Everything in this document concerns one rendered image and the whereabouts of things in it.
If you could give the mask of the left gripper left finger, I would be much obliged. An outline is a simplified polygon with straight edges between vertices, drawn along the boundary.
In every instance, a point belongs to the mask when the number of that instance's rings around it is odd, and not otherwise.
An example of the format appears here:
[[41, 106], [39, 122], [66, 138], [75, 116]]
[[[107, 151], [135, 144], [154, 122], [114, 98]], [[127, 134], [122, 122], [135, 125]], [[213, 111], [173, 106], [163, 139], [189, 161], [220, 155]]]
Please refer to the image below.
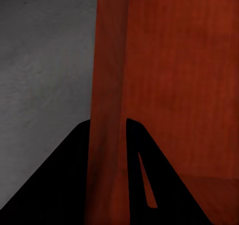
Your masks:
[[84, 225], [90, 120], [68, 134], [0, 210], [0, 225]]

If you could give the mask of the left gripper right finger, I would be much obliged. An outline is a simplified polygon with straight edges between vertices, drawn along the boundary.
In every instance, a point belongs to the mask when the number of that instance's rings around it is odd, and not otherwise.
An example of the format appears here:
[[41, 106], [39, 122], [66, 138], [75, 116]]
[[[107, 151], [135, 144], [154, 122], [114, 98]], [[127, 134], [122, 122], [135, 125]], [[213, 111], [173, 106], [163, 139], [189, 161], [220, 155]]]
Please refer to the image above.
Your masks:
[[[212, 225], [145, 126], [126, 119], [130, 225]], [[147, 205], [140, 153], [158, 208]]]

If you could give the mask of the storage box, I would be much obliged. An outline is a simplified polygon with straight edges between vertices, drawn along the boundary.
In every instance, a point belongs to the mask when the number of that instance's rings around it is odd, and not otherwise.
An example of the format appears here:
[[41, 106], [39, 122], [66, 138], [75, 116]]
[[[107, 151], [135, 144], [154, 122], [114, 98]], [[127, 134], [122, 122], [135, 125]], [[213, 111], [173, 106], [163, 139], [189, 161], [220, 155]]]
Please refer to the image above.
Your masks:
[[128, 118], [212, 225], [239, 225], [239, 0], [97, 0], [84, 225], [130, 225]]

